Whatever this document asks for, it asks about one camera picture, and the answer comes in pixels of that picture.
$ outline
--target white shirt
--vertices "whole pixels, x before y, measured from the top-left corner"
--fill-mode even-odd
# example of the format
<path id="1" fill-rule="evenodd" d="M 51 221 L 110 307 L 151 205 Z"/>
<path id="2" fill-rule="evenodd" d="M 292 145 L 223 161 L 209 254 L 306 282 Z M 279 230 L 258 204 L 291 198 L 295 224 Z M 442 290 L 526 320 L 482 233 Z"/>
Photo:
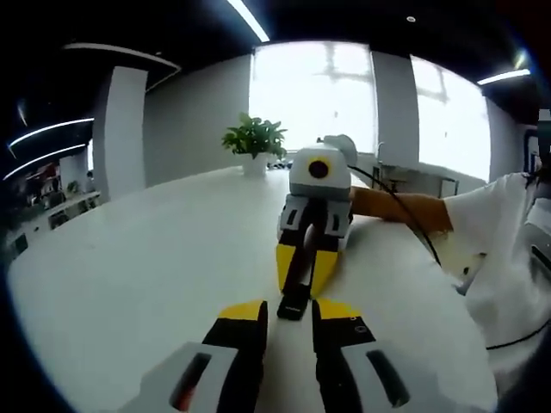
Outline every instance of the white shirt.
<path id="1" fill-rule="evenodd" d="M 472 254 L 487 254 L 466 295 L 487 347 L 521 339 L 551 317 L 551 282 L 530 272 L 529 246 L 519 236 L 536 188 L 525 186 L 522 174 L 511 174 L 444 200 L 459 242 Z M 500 394 L 517 381 L 543 335 L 488 350 Z"/>
<path id="2" fill-rule="evenodd" d="M 84 190 L 86 191 L 87 194 L 90 192 L 94 192 L 96 190 L 96 186 L 94 185 L 93 178 L 90 178 L 88 176 L 88 178 L 86 179 L 86 187 L 84 188 Z"/>

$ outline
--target green plant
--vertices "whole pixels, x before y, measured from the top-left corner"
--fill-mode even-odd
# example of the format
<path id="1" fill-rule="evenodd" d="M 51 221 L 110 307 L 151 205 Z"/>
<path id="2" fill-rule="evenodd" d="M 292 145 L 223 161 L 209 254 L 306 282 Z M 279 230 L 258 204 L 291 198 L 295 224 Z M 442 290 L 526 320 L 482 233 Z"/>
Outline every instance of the green plant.
<path id="1" fill-rule="evenodd" d="M 277 155 L 279 159 L 285 156 L 287 151 L 282 147 L 285 140 L 283 133 L 287 129 L 279 129 L 281 122 L 271 123 L 269 120 L 251 118 L 248 114 L 239 114 L 241 126 L 228 127 L 230 130 L 224 138 L 222 145 L 232 153 L 250 153 L 252 158 L 259 153 L 267 152 Z"/>
<path id="2" fill-rule="evenodd" d="M 76 194 L 78 190 L 80 189 L 80 185 L 77 181 L 71 181 L 69 182 L 69 185 L 67 185 L 67 192 L 69 194 Z"/>

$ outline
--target black cable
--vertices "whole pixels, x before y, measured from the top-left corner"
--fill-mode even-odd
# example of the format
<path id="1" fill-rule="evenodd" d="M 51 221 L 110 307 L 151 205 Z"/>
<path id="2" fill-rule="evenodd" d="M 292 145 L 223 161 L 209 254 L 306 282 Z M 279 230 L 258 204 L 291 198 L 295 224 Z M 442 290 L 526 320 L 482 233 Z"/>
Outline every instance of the black cable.
<path id="1" fill-rule="evenodd" d="M 519 338 L 518 340 L 515 340 L 514 342 L 506 342 L 504 344 L 498 344 L 497 346 L 486 347 L 486 350 L 496 350 L 498 348 L 509 347 L 509 346 L 513 346 L 515 344 L 519 344 L 520 342 L 525 342 L 525 341 L 529 340 L 530 338 L 532 338 L 533 336 L 541 333 L 543 331 L 543 329 L 545 329 L 549 325 L 549 321 L 551 321 L 551 320 L 546 321 L 545 324 L 542 327 L 540 327 L 536 331 L 528 334 L 527 336 L 524 336 L 523 338 Z"/>
<path id="2" fill-rule="evenodd" d="M 438 262 L 438 265 L 441 267 L 442 263 L 440 262 L 440 258 L 438 257 L 438 254 L 436 252 L 436 249 L 434 248 L 434 245 L 432 245 L 432 242 L 430 241 L 429 237 L 427 236 L 427 233 L 424 231 L 421 224 L 419 224 L 419 222 L 417 221 L 417 219 L 415 218 L 413 213 L 410 211 L 410 209 L 406 206 L 404 201 L 401 200 L 398 196 L 396 196 L 396 194 L 392 191 L 392 189 L 390 189 L 387 185 L 385 185 L 384 183 L 379 181 L 377 178 L 375 178 L 371 174 L 367 173 L 365 170 L 361 170 L 360 168 L 357 168 L 356 166 L 351 166 L 351 165 L 348 165 L 348 167 L 351 170 L 355 170 L 356 172 L 359 172 L 359 173 L 365 175 L 367 178 L 372 179 L 373 181 L 377 182 L 379 185 L 381 185 L 381 187 L 385 191 L 387 191 L 396 200 L 396 202 L 398 202 L 402 206 L 402 208 L 404 208 L 404 211 L 406 211 L 409 214 L 410 218 L 412 219 L 413 224 L 415 224 L 417 229 L 421 232 L 421 234 L 423 234 L 423 238 L 427 242 L 427 244 L 429 245 L 430 251 L 432 251 L 432 254 L 434 256 L 435 261 Z"/>

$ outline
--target gray gripper part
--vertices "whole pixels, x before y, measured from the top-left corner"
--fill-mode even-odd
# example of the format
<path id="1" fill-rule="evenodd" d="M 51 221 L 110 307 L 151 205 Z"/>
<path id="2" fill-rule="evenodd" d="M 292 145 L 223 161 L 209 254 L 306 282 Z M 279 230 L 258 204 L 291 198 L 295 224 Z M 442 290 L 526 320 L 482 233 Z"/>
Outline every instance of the gray gripper part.
<path id="1" fill-rule="evenodd" d="M 342 348 L 342 353 L 354 381 L 364 412 L 377 413 L 483 413 L 484 410 L 473 406 L 460 405 L 440 394 L 436 377 L 413 365 L 404 355 L 385 342 L 370 342 Z M 368 356 L 383 362 L 380 378 L 374 364 Z M 406 396 L 400 397 L 401 403 L 393 407 L 383 383 L 401 382 L 394 388 L 405 390 Z"/>
<path id="2" fill-rule="evenodd" d="M 287 195 L 285 207 L 279 218 L 279 229 L 298 231 L 306 205 L 308 205 L 308 198 L 292 194 Z"/>
<path id="3" fill-rule="evenodd" d="M 351 203 L 346 201 L 327 201 L 327 225 L 325 226 L 325 235 L 344 238 L 348 232 L 350 223 L 348 216 Z"/>
<path id="4" fill-rule="evenodd" d="M 292 195 L 306 198 L 320 198 L 324 200 L 348 200 L 350 198 L 350 186 L 348 188 L 333 188 L 290 182 L 289 190 Z"/>
<path id="5" fill-rule="evenodd" d="M 181 383 L 189 375 L 196 357 L 208 359 L 189 406 L 189 413 L 216 413 L 222 386 L 238 350 L 187 342 L 141 380 L 139 394 L 118 413 L 177 413 L 172 407 Z"/>

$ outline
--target potted plant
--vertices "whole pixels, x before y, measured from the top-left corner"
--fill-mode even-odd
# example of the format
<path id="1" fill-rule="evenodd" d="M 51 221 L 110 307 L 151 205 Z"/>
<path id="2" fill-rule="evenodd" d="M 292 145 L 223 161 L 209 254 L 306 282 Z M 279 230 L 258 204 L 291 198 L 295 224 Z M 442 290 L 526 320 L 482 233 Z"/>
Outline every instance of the potted plant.
<path id="1" fill-rule="evenodd" d="M 286 129 L 279 128 L 281 122 L 271 123 L 248 114 L 239 114 L 239 120 L 241 126 L 228 127 L 230 132 L 222 138 L 222 145 L 241 157 L 246 176 L 264 176 L 268 155 L 281 159 L 287 153 L 282 147 Z"/>
<path id="2" fill-rule="evenodd" d="M 78 181 L 71 181 L 67 185 L 67 192 L 71 195 L 78 194 L 80 192 L 80 184 Z"/>

